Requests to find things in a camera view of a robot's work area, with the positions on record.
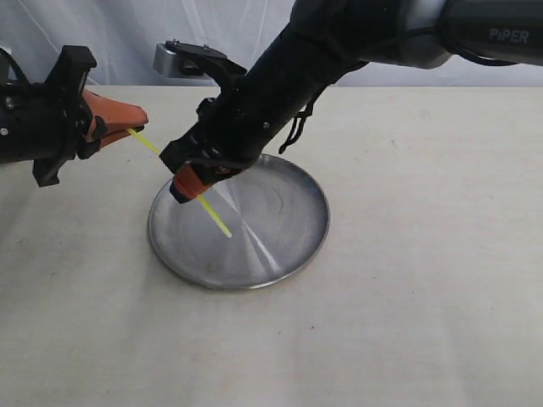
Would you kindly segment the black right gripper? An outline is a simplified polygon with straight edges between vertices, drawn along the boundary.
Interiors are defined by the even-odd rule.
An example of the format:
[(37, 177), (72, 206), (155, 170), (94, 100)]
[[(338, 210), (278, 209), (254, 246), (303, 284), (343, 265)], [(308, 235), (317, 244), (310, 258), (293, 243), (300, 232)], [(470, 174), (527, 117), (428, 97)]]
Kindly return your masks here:
[[(346, 65), (327, 43), (287, 25), (245, 76), (199, 105), (197, 122), (161, 152), (162, 162), (176, 172), (172, 197), (188, 203), (210, 188), (204, 182), (221, 182), (244, 172)], [(188, 162), (202, 164), (199, 175)]]

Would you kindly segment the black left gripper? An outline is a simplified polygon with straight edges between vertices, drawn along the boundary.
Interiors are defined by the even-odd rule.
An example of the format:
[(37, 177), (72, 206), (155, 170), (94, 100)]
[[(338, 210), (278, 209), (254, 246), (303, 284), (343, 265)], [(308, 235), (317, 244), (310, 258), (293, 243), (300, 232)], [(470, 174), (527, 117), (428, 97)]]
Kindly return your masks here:
[[(30, 82), (5, 49), (1, 60), (14, 73), (13, 80), (1, 84), (1, 162), (31, 161), (39, 187), (59, 184), (60, 168), (76, 157), (80, 146), (83, 153), (97, 153), (148, 123), (141, 107), (84, 90), (97, 66), (88, 47), (64, 45), (43, 82)], [(85, 142), (92, 120), (132, 128)]]

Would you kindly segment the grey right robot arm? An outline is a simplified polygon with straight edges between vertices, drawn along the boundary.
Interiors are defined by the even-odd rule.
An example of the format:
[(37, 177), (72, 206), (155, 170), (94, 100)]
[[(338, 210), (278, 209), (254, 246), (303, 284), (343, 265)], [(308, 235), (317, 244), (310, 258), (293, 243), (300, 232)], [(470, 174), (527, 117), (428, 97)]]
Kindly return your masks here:
[(287, 145), (297, 142), (322, 93), (368, 64), (431, 70), (454, 55), (489, 67), (541, 64), (542, 4), (298, 1), (249, 69), (200, 46), (180, 44), (176, 53), (221, 89), (160, 153), (171, 195), (184, 204), (253, 166), (282, 128)]

